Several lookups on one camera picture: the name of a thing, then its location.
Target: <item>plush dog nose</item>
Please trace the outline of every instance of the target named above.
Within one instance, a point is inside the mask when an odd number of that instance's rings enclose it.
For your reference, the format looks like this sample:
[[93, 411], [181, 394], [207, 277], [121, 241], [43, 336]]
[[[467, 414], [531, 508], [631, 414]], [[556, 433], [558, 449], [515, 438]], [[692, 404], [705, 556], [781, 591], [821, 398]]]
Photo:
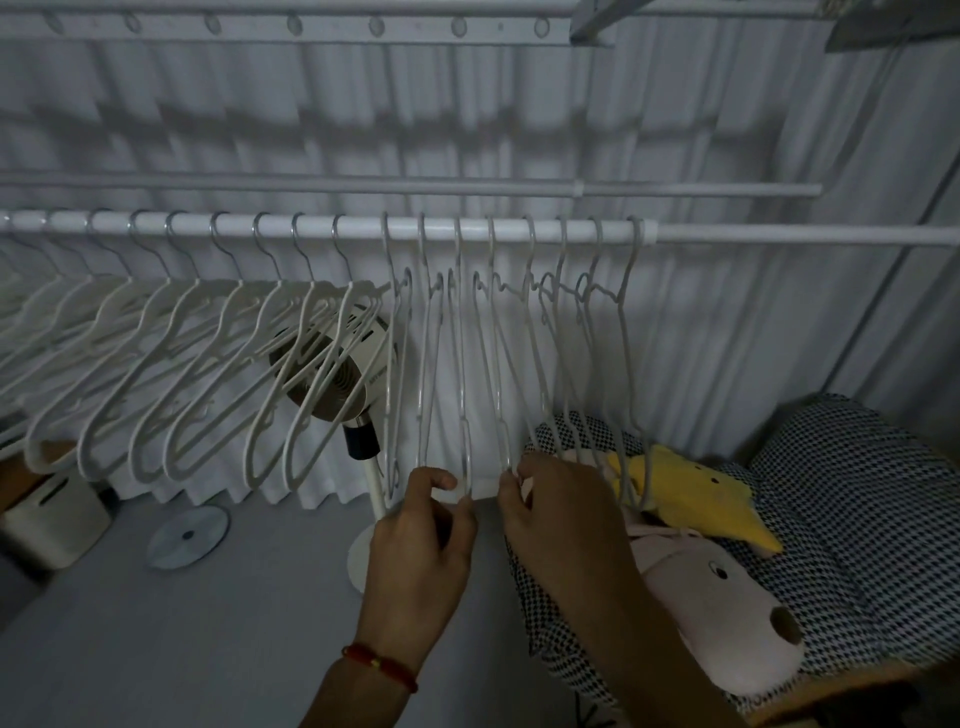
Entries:
[[773, 626], [774, 632], [790, 644], [800, 644], [804, 638], [800, 625], [793, 619], [793, 615], [786, 607], [774, 607], [770, 611], [770, 624]]

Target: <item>fingers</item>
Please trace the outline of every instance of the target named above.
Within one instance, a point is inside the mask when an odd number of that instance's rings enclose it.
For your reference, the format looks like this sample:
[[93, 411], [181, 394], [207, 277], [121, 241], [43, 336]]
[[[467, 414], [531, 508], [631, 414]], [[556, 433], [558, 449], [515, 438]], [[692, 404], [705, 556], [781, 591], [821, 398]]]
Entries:
[[476, 537], [477, 519], [473, 515], [473, 498], [464, 496], [453, 511], [453, 528], [450, 529], [450, 540], [446, 543], [444, 554], [465, 559], [469, 566]]
[[537, 471], [545, 464], [556, 460], [553, 455], [545, 452], [525, 452], [520, 462], [516, 466], [516, 474], [520, 476], [520, 481], [533, 477]]
[[407, 495], [403, 500], [403, 510], [432, 513], [431, 491], [434, 488], [451, 491], [456, 487], [457, 478], [443, 468], [415, 468], [407, 480]]
[[529, 521], [530, 509], [523, 504], [520, 497], [520, 481], [510, 471], [500, 476], [500, 490], [496, 494], [496, 502], [503, 516], [503, 529], [512, 543], [516, 532]]
[[430, 508], [433, 510], [433, 524], [437, 529], [437, 546], [444, 549], [450, 540], [453, 530], [453, 513], [445, 505], [433, 498], [430, 499]]

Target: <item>plush dog eye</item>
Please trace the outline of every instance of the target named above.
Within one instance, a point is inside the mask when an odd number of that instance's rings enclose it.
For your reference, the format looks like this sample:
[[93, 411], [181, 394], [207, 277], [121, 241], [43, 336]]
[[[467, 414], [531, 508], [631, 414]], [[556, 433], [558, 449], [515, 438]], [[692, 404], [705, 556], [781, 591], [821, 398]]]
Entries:
[[713, 571], [713, 573], [719, 576], [721, 579], [727, 578], [727, 573], [724, 571], [723, 567], [721, 567], [715, 561], [710, 562], [710, 570]]

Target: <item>yellow plush toy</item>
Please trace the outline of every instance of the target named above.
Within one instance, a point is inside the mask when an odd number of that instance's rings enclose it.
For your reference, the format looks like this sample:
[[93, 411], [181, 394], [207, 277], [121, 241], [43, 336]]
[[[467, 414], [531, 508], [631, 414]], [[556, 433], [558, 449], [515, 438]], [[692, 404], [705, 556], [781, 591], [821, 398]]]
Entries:
[[[783, 546], [751, 505], [750, 486], [736, 478], [681, 457], [662, 445], [653, 447], [651, 508], [674, 528], [693, 528], [704, 536], [736, 539], [780, 553]], [[620, 460], [607, 453], [616, 473], [613, 489], [620, 496]], [[631, 458], [627, 470], [637, 497], [642, 495], [644, 456]]]

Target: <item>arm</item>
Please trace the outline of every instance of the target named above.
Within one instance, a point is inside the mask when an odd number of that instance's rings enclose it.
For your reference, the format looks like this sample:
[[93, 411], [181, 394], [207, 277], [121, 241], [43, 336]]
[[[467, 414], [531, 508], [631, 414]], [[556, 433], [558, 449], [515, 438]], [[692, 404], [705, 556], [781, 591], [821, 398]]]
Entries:
[[[438, 468], [410, 473], [402, 508], [373, 531], [355, 642], [417, 675], [467, 587], [476, 519], [469, 497], [451, 514], [430, 497], [456, 478]], [[343, 658], [327, 672], [300, 728], [390, 728], [410, 694], [373, 667]]]
[[504, 530], [523, 566], [557, 603], [634, 725], [742, 728], [636, 570], [623, 517], [594, 468], [532, 453], [532, 502], [500, 478]]

